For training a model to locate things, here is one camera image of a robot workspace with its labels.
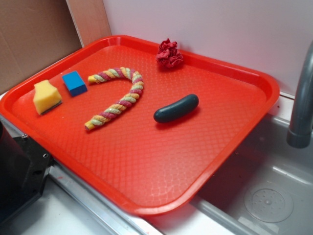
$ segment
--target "red tray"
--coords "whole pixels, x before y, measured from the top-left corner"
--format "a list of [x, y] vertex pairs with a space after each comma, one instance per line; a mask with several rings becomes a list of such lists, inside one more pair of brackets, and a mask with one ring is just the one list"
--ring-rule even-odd
[[[0, 112], [53, 157], [124, 210], [160, 214], [188, 202], [267, 113], [279, 87], [267, 74], [181, 51], [184, 65], [161, 69], [158, 45], [129, 36], [98, 40], [10, 90]], [[131, 82], [89, 85], [87, 77], [116, 67], [144, 79], [138, 102], [105, 126], [84, 123], [126, 94]], [[71, 97], [62, 75], [78, 71], [88, 91]], [[48, 79], [63, 104], [40, 116], [34, 84]], [[199, 106], [167, 124], [154, 112], [194, 93]]]

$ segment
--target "crumpled fabric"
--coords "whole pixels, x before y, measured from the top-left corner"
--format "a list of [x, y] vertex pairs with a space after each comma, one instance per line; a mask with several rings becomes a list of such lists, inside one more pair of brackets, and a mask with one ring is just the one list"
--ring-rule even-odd
[[173, 68], [183, 62], [182, 54], [176, 49], [177, 42], [172, 42], [167, 39], [163, 41], [156, 55], [156, 61], [159, 65], [166, 68]]

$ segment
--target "rope toy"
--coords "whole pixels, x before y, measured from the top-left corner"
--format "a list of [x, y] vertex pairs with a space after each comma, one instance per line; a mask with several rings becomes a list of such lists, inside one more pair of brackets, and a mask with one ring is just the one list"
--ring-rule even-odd
[[143, 89], [143, 80], [142, 76], [138, 71], [129, 68], [115, 68], [109, 69], [98, 74], [88, 77], [90, 83], [101, 83], [110, 81], [114, 78], [128, 78], [132, 81], [133, 86], [128, 94], [124, 95], [118, 102], [108, 107], [105, 111], [101, 112], [98, 115], [92, 117], [91, 120], [85, 123], [87, 130], [92, 130], [95, 127], [104, 125], [106, 122], [111, 121], [111, 119], [120, 115], [122, 111], [130, 108], [136, 101], [139, 99], [142, 94]]

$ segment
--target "white wall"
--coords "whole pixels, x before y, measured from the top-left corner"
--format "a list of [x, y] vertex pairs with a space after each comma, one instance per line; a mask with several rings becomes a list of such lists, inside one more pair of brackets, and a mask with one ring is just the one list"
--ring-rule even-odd
[[112, 35], [179, 47], [272, 75], [295, 94], [313, 0], [103, 0]]

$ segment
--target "cardboard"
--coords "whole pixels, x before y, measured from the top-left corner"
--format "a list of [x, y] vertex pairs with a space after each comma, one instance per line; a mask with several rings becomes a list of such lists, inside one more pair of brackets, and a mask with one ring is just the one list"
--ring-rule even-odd
[[81, 48], [64, 0], [0, 0], [0, 94]]

